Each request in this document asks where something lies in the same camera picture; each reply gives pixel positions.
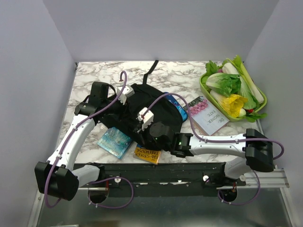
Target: marble surface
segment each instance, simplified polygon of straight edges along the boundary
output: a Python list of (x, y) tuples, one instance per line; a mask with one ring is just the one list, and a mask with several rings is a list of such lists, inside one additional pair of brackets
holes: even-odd
[[(66, 115), (64, 118), (60, 139), (66, 134), (76, 105), (90, 93), (93, 81), (102, 81), (117, 87), (119, 74), (125, 70), (128, 75), (129, 85), (142, 83), (143, 74), (146, 73), (153, 61), (113, 61), (113, 62), (81, 62), (79, 63), (69, 99)], [(174, 92), (182, 95), (188, 102), (202, 95), (199, 85), (200, 76), (205, 73), (206, 61), (169, 62), (160, 61), (147, 83), (160, 91)], [(257, 123), (247, 121), (229, 122), (214, 135), (225, 136), (245, 133), (247, 128), (259, 130)], [(76, 163), (145, 163), (133, 157), (136, 143), (133, 143), (124, 157), (120, 160), (107, 153), (97, 145), (97, 141), (105, 133), (107, 128), (98, 124), (85, 140)], [(191, 132), (189, 120), (183, 123), (181, 132)], [(182, 163), (182, 162), (225, 162), (234, 159), (226, 155), (199, 155), (195, 157), (178, 158), (169, 152), (163, 151), (159, 163)]]

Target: wall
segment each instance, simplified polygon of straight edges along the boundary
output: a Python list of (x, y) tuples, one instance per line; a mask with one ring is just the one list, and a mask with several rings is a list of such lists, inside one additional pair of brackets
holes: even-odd
[(27, 226), (34, 167), (54, 150), (75, 64), (41, 0), (0, 0), (0, 223)]
[(77, 61), (246, 58), (278, 0), (44, 0)]
[(303, 214), (302, 9), (301, 0), (280, 0), (245, 62), (268, 97), (268, 117), (262, 126), (268, 137), (285, 146), (285, 154), (277, 163), (285, 168), (299, 214)]

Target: vegetable basket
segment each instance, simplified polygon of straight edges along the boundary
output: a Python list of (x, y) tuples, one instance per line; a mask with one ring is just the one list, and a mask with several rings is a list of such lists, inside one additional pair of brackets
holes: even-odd
[[(206, 90), (206, 88), (203, 86), (201, 80), (204, 76), (207, 76), (207, 74), (203, 74), (199, 80), (200, 82), (200, 87), (201, 87), (201, 91), (202, 93), (205, 95), (205, 97), (215, 106), (217, 107), (231, 122), (237, 122), (237, 121), (240, 121), (242, 119), (245, 118), (245, 116), (243, 117), (232, 117), (230, 116), (228, 113), (226, 113), (223, 108), (221, 107), (221, 105), (218, 104), (218, 102), (215, 100), (215, 98)], [(259, 92), (261, 93), (261, 95), (263, 96), (264, 98), (264, 102), (260, 104), (260, 107), (258, 109), (255, 110), (255, 112), (258, 112), (259, 110), (261, 110), (267, 103), (267, 98), (265, 96), (265, 94), (258, 88)]]

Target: yellow vegetable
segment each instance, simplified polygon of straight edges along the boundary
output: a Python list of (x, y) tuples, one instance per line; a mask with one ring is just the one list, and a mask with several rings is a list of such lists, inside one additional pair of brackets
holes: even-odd
[(223, 110), (232, 117), (239, 117), (240, 110), (243, 108), (244, 103), (248, 101), (247, 98), (243, 98), (240, 95), (231, 94), (230, 97), (224, 97), (215, 91), (211, 91), (210, 94), (217, 100), (217, 102), (222, 106)]

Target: book cover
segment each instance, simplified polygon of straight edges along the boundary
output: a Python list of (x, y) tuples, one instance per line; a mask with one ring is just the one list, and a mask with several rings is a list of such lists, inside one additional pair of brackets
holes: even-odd
[(195, 125), (205, 135), (213, 135), (229, 122), (229, 119), (203, 96), (195, 98), (188, 105)]
[(134, 150), (134, 157), (156, 165), (158, 164), (160, 154), (161, 154), (160, 150), (148, 150), (146, 148), (141, 147), (139, 144), (136, 146), (136, 149)]
[(132, 142), (133, 140), (130, 137), (126, 136), (119, 129), (113, 127), (104, 133), (97, 144), (108, 153), (121, 159)]

